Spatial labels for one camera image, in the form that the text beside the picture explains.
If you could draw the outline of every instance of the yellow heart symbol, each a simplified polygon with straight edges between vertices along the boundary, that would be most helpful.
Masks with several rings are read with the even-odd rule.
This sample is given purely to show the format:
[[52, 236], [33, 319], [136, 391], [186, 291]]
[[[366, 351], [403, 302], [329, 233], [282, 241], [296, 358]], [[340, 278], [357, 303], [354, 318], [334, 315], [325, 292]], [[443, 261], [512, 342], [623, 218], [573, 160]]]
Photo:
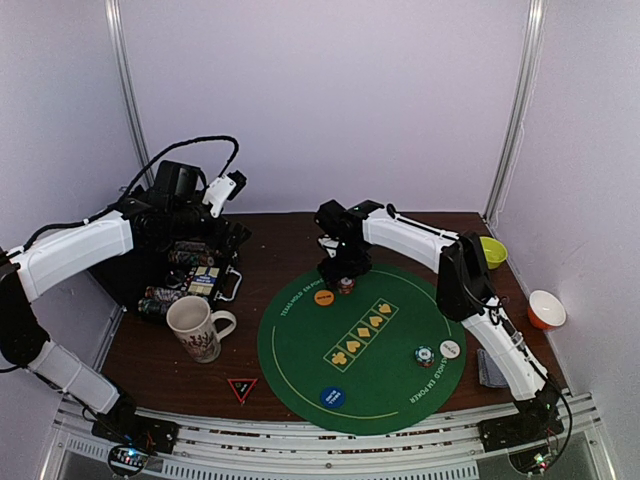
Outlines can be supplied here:
[[349, 340], [347, 342], [347, 350], [351, 353], [355, 353], [357, 349], [360, 348], [360, 342], [356, 342], [355, 340]]
[[371, 325], [376, 328], [378, 328], [378, 326], [382, 323], [382, 320], [382, 317], [369, 317], [369, 322], [371, 322]]
[[347, 357], [342, 352], [334, 353], [331, 361], [334, 365], [345, 365], [347, 363]]

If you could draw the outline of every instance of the yellow bowl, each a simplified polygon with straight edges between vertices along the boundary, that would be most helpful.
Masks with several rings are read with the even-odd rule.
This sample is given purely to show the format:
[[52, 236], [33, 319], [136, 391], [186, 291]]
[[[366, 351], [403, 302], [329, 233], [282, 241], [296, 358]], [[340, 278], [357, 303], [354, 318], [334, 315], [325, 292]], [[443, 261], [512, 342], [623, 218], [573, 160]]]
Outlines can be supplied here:
[[480, 243], [482, 243], [482, 249], [484, 250], [484, 256], [487, 259], [489, 270], [498, 268], [509, 256], [507, 247], [495, 238], [480, 237]]

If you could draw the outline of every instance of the mug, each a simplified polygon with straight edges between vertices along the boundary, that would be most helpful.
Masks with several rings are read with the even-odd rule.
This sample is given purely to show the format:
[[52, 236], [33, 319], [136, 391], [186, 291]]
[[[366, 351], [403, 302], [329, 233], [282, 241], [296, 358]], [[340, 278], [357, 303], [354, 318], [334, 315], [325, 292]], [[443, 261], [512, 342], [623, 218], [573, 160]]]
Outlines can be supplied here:
[[[215, 327], [217, 320], [231, 322], [221, 332]], [[167, 324], [191, 358], [198, 363], [213, 362], [220, 355], [220, 341], [233, 332], [237, 321], [226, 310], [211, 312], [209, 303], [202, 297], [184, 297], [174, 302], [167, 311]]]

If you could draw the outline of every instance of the round green mat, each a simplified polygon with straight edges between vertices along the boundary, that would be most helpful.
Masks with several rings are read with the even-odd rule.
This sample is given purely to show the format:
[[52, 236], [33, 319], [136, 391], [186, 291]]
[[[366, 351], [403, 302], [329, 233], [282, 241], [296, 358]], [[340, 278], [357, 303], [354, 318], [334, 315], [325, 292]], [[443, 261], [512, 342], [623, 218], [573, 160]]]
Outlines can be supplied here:
[[[282, 402], [328, 430], [384, 434], [413, 425], [442, 406], [465, 365], [461, 325], [442, 316], [435, 288], [398, 268], [375, 265], [350, 295], [320, 307], [317, 271], [294, 280], [267, 308], [258, 334], [260, 366]], [[456, 358], [442, 342], [460, 346]], [[430, 367], [415, 349], [431, 348]]]

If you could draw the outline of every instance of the red triangle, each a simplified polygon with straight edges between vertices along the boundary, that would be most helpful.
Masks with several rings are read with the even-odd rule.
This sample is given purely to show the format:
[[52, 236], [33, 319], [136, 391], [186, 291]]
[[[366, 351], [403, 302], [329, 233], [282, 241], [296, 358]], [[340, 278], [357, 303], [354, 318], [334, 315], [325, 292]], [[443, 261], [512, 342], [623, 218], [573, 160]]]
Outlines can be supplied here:
[[229, 378], [227, 379], [231, 390], [236, 394], [236, 398], [241, 404], [247, 400], [249, 393], [253, 390], [253, 387], [258, 383], [257, 378]]

